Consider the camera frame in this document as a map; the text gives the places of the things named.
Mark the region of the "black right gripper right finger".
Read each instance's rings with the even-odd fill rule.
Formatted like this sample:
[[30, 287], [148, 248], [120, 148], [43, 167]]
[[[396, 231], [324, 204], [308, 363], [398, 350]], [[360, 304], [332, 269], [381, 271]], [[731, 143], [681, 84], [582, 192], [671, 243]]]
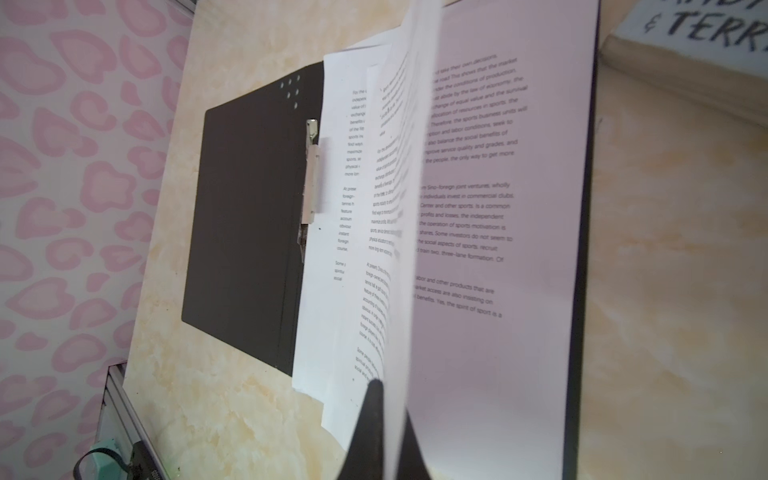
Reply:
[[397, 469], [398, 480], [431, 480], [424, 462], [409, 413], [405, 416], [405, 426]]

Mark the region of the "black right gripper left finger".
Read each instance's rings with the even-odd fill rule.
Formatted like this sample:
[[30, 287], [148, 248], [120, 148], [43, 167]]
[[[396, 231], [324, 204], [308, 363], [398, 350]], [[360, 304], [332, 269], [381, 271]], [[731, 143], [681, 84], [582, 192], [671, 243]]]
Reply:
[[338, 480], [382, 480], [384, 476], [384, 385], [368, 384]]

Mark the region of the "blue and black file folder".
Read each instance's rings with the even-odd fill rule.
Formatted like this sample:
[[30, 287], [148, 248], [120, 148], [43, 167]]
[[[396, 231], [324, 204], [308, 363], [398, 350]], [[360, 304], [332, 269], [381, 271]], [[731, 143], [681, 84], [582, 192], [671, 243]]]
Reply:
[[[563, 475], [576, 475], [580, 348], [583, 341], [592, 157], [595, 56], [573, 303]], [[323, 61], [209, 109], [199, 177], [182, 320], [289, 375], [292, 380], [304, 262], [297, 243], [308, 119], [319, 122]], [[322, 427], [337, 397], [334, 369], [322, 404]]]

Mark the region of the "printed paper sheet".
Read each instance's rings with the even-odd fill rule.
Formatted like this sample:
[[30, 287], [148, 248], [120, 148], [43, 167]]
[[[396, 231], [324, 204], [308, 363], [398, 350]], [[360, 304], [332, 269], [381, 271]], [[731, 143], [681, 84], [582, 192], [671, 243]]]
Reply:
[[314, 217], [308, 227], [292, 385], [324, 401], [356, 223], [368, 106], [368, 77], [385, 61], [396, 32], [385, 31], [325, 56], [315, 163]]

